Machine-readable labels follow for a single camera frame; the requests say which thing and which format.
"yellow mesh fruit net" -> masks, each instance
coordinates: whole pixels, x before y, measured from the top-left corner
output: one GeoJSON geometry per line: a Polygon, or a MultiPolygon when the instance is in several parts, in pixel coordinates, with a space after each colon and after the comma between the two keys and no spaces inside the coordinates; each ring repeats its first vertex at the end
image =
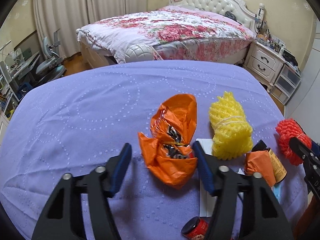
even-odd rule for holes
{"type": "Polygon", "coordinates": [[[224,92],[211,104],[209,117],[214,130],[213,155],[218,159],[237,158],[252,149],[252,127],[232,92],[224,92]]]}

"drawer handle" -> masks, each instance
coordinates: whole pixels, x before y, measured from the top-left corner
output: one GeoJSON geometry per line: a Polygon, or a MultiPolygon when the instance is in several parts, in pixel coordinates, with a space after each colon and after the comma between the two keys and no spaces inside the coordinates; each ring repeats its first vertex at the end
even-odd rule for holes
{"type": "Polygon", "coordinates": [[[260,65],[259,65],[259,64],[258,64],[258,68],[261,69],[261,70],[263,70],[263,71],[266,71],[265,68],[260,68],[260,65]]]}
{"type": "Polygon", "coordinates": [[[267,63],[269,63],[269,60],[266,57],[261,57],[261,59],[266,59],[267,63]]]}

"silver screw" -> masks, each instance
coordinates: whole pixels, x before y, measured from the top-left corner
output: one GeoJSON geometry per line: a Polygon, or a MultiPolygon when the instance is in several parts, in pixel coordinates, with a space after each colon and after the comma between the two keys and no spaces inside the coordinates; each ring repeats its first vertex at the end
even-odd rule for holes
{"type": "Polygon", "coordinates": [[[228,172],[230,169],[227,167],[227,166],[219,166],[219,170],[222,171],[222,172],[228,172]]]}
{"type": "Polygon", "coordinates": [[[62,178],[65,179],[65,180],[71,179],[72,178],[72,174],[71,173],[63,174],[62,178]]]}
{"type": "Polygon", "coordinates": [[[261,175],[260,172],[254,172],[254,173],[253,173],[253,176],[254,176],[255,178],[257,178],[257,179],[261,179],[261,178],[262,178],[262,175],[261,175]]]}
{"type": "Polygon", "coordinates": [[[106,171],[106,168],[104,166],[99,166],[99,167],[96,167],[95,171],[96,173],[103,173],[106,171]]]}

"bed headboard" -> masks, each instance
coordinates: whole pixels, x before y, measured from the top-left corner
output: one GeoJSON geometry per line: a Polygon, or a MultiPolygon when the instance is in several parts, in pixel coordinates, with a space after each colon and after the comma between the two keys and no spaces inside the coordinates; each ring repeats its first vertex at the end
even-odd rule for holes
{"type": "Polygon", "coordinates": [[[255,13],[249,11],[243,0],[170,0],[171,5],[189,5],[205,11],[224,15],[226,11],[232,12],[239,23],[255,31],[255,13]]]}

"beige curtain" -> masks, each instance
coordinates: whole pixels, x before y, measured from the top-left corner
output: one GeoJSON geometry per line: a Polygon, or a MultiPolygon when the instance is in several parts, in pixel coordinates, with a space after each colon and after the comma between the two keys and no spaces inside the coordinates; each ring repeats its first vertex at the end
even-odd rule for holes
{"type": "Polygon", "coordinates": [[[53,33],[61,41],[60,56],[70,57],[79,52],[76,29],[89,24],[86,0],[33,0],[39,40],[47,36],[53,43],[53,33]]]}
{"type": "Polygon", "coordinates": [[[76,29],[101,19],[147,10],[147,0],[33,0],[39,40],[47,36],[53,42],[58,32],[60,56],[79,52],[76,29]]]}

